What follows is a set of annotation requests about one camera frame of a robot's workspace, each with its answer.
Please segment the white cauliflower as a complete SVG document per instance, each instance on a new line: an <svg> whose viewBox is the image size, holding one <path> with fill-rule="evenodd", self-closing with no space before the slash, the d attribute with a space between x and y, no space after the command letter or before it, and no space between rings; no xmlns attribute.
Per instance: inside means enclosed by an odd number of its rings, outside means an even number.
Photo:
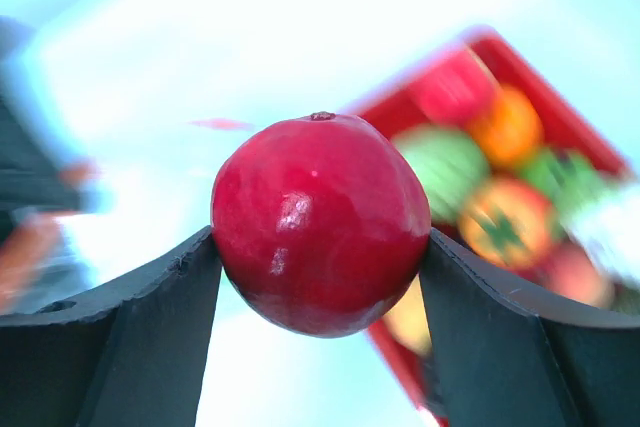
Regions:
<svg viewBox="0 0 640 427"><path fill-rule="evenodd" d="M639 184L626 183L563 222L597 271L639 288Z"/></svg>

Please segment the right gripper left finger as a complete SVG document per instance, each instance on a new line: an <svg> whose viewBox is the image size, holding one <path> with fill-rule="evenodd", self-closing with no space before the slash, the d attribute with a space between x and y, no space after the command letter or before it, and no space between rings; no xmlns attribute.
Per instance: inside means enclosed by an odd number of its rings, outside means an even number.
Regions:
<svg viewBox="0 0 640 427"><path fill-rule="evenodd" d="M208 229L31 314L1 319L1 422L191 426L221 277Z"/></svg>

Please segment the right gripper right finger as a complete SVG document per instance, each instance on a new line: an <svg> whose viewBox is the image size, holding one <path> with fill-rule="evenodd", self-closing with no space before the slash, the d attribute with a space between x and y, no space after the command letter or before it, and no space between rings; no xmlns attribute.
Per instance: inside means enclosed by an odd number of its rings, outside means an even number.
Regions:
<svg viewBox="0 0 640 427"><path fill-rule="evenodd" d="M638 425L638 317L553 294L438 230L420 282L450 425Z"/></svg>

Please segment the clear zip top bag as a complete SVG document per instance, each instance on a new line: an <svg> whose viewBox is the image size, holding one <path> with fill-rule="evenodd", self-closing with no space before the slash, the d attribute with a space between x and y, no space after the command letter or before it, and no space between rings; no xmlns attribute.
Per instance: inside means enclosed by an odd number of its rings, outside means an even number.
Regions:
<svg viewBox="0 0 640 427"><path fill-rule="evenodd" d="M96 210L95 163L64 160L37 144L19 124L1 148L1 312L13 311L43 277L65 243L64 220Z"/></svg>

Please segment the red tomato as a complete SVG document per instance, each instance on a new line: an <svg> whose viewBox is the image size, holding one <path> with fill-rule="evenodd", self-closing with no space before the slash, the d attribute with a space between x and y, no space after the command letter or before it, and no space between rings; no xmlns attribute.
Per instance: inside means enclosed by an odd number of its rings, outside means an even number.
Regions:
<svg viewBox="0 0 640 427"><path fill-rule="evenodd" d="M224 162L211 226L251 308L290 331L337 338L406 292L431 215L414 171L376 128L318 112L265 128Z"/></svg>

